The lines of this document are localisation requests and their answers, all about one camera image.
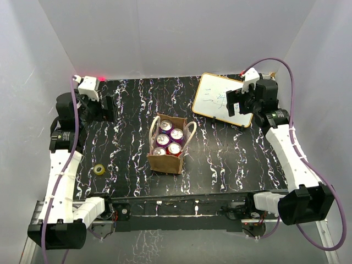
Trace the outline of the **red soda can front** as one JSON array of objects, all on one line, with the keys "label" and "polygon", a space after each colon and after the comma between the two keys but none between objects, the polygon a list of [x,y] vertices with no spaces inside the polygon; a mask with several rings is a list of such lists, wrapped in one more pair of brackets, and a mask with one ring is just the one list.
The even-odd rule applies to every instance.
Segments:
[{"label": "red soda can front", "polygon": [[165,155],[166,154],[166,149],[163,148],[163,147],[156,147],[154,150],[153,150],[153,155],[155,156],[162,156],[162,155]]}]

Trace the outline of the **red soda can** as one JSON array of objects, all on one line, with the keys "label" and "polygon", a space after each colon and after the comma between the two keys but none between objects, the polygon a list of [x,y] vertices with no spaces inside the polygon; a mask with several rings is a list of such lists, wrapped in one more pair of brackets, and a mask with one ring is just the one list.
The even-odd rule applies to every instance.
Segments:
[{"label": "red soda can", "polygon": [[162,155],[165,155],[166,154],[166,149],[163,148],[163,147],[156,147],[154,150],[153,150],[153,155],[155,156],[162,156]]},{"label": "red soda can", "polygon": [[179,156],[181,154],[182,147],[179,143],[172,142],[167,147],[167,151],[170,155]]}]

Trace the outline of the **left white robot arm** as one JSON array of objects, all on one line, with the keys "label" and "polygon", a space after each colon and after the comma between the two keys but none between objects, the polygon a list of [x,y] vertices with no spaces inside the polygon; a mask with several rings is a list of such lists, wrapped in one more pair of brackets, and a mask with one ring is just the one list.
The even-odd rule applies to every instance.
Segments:
[{"label": "left white robot arm", "polygon": [[100,217],[109,219],[114,207],[106,193],[89,195],[74,208],[73,192],[83,157],[87,127],[93,122],[113,122],[112,96],[93,100],[87,95],[64,93],[56,99],[57,117],[50,127],[50,172],[42,210],[28,226],[28,236],[45,250],[81,249],[88,227]]}]

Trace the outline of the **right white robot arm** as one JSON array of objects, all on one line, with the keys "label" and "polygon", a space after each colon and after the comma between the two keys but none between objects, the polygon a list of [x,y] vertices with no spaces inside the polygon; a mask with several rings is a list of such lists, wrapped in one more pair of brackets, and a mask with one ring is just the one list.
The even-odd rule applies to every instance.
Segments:
[{"label": "right white robot arm", "polygon": [[293,141],[288,111],[278,106],[277,93],[278,84],[268,79],[250,84],[247,91],[240,88],[226,92],[229,116],[235,115],[235,105],[241,114],[253,114],[276,153],[288,186],[286,195],[269,191],[249,194],[245,212],[251,218],[258,218],[266,211],[280,217],[288,226],[324,220],[334,201],[333,194],[304,164],[304,156],[295,152],[299,145]]}]

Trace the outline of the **brown canvas tote bag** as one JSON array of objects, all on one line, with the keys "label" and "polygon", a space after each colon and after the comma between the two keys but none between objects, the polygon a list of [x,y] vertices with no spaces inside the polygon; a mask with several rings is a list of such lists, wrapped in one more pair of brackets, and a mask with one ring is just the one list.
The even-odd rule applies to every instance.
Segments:
[{"label": "brown canvas tote bag", "polygon": [[[157,148],[157,136],[162,134],[161,123],[165,120],[171,121],[171,123],[174,125],[174,128],[181,129],[181,131],[184,133],[184,139],[181,143],[180,153],[178,154],[167,153],[167,150],[164,155],[157,155],[153,153]],[[147,159],[151,170],[161,173],[180,174],[182,172],[186,148],[195,135],[196,129],[197,124],[195,122],[187,123],[186,118],[171,117],[158,113],[153,119],[148,135],[149,152],[147,154]]]}]

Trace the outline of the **purple soda can front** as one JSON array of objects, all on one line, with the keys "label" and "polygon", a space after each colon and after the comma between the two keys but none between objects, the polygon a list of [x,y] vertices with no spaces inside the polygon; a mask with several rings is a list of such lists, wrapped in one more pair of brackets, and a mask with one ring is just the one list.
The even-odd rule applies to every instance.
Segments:
[{"label": "purple soda can front", "polygon": [[170,143],[171,143],[171,139],[167,134],[159,134],[156,137],[156,145],[158,147],[162,147],[166,149]]}]

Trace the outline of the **purple soda can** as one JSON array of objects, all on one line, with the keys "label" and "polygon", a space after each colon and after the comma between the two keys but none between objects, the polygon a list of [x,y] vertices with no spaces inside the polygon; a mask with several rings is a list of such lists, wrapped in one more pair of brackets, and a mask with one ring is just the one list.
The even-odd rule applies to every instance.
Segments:
[{"label": "purple soda can", "polygon": [[167,134],[159,134],[156,137],[156,145],[158,147],[162,147],[166,149],[170,143],[171,143],[171,139]]},{"label": "purple soda can", "polygon": [[159,132],[161,134],[169,135],[173,129],[174,129],[174,126],[170,120],[163,120],[160,122]]},{"label": "purple soda can", "polygon": [[176,142],[179,145],[183,144],[183,140],[184,140],[184,133],[181,129],[178,128],[174,128],[169,135],[170,139],[172,142]]}]

